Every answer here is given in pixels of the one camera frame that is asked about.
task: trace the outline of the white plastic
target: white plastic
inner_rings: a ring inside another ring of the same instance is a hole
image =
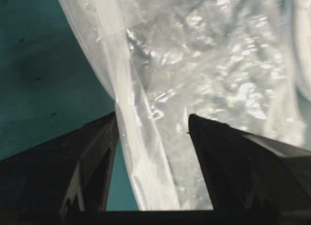
[[[277,1],[60,0],[116,101],[141,210],[212,208],[187,134],[190,113],[302,144]]]
[[[285,0],[284,25],[296,58],[296,82],[311,101],[311,0]]]

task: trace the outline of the teal surface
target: teal surface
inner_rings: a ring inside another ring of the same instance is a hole
[[[0,0],[0,159],[114,110],[58,0]],[[108,210],[137,210],[121,146]]]

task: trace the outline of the blue-green background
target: blue-green background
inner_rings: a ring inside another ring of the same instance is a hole
[[[298,98],[311,124],[311,104]],[[0,159],[113,110],[58,0],[0,0]],[[136,209],[119,145],[108,210]]]

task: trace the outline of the plastic bag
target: plastic bag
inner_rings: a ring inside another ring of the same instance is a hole
[[[60,2],[116,101],[141,210],[212,208],[187,134],[190,113],[302,144],[279,0]]]

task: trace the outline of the crumpled plastic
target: crumpled plastic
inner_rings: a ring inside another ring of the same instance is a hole
[[[302,144],[279,0],[60,2],[116,101],[141,210],[212,208],[187,133],[191,113]]]

